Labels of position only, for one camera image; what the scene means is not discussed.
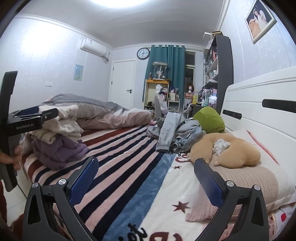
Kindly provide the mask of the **person's left hand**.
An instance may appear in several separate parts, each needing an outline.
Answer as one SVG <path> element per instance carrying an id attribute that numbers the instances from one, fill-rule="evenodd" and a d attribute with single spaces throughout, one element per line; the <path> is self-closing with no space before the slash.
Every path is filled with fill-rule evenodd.
<path id="1" fill-rule="evenodd" d="M 15 147 L 15 154 L 11 157 L 3 152 L 0 153 L 0 163 L 1 164 L 12 164 L 16 171 L 21 169 L 21 160 L 22 160 L 22 146 L 18 145 Z"/>

